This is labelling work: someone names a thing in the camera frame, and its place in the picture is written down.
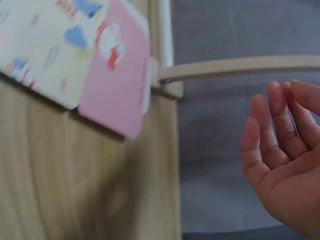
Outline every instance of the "finger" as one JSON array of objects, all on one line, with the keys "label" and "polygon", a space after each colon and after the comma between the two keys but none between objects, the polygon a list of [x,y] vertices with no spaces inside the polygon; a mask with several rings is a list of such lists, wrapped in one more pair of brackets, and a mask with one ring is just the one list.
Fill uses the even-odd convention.
[{"label": "finger", "polygon": [[320,115],[320,87],[294,80],[291,90],[296,101],[305,109]]},{"label": "finger", "polygon": [[296,132],[281,85],[271,81],[266,92],[278,143],[289,158],[295,160],[308,152],[309,148]]},{"label": "finger", "polygon": [[252,116],[260,125],[260,151],[263,162],[272,170],[290,162],[290,158],[279,148],[272,128],[272,120],[266,99],[262,95],[252,98]]},{"label": "finger", "polygon": [[258,121],[250,117],[244,127],[241,141],[241,156],[243,172],[257,192],[263,179],[270,172],[270,169],[263,163],[260,149],[260,126]]},{"label": "finger", "polygon": [[310,111],[297,103],[289,82],[282,84],[282,91],[299,135],[310,150],[315,149],[317,144],[320,143],[320,126],[316,123]]}]

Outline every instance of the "human hand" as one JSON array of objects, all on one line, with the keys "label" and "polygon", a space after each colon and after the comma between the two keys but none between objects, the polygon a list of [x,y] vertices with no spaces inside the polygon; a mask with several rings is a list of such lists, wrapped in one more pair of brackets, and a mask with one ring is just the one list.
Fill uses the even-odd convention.
[{"label": "human hand", "polygon": [[320,239],[320,126],[310,113],[320,114],[320,87],[272,81],[266,91],[269,104],[262,95],[252,98],[241,142],[243,172],[274,218]]}]

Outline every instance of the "wooden frame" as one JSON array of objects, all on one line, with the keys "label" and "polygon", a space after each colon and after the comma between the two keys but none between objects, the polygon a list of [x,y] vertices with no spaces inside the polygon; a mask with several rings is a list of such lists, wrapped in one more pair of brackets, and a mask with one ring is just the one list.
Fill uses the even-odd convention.
[{"label": "wooden frame", "polygon": [[160,67],[152,83],[155,93],[179,99],[183,81],[240,74],[320,70],[320,55],[274,55],[230,58],[174,65],[171,1],[159,0]]}]

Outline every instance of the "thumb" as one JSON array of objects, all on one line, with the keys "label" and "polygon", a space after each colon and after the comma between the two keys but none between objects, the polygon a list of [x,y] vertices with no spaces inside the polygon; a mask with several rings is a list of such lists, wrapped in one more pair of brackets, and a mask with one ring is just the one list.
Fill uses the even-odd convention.
[{"label": "thumb", "polygon": [[320,87],[303,81],[293,80],[291,91],[295,100],[305,109],[320,115]]}]

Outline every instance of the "gray fabric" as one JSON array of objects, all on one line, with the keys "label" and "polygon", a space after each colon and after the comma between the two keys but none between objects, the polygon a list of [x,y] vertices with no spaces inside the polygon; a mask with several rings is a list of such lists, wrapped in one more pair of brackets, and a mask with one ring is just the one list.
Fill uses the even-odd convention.
[{"label": "gray fabric", "polygon": [[[320,54],[320,2],[173,0],[175,63]],[[182,230],[227,233],[278,226],[242,173],[240,139],[250,99],[270,80],[319,84],[317,72],[189,81],[179,103]]]},{"label": "gray fabric", "polygon": [[185,233],[183,240],[307,240],[286,226],[250,229],[228,233]]}]

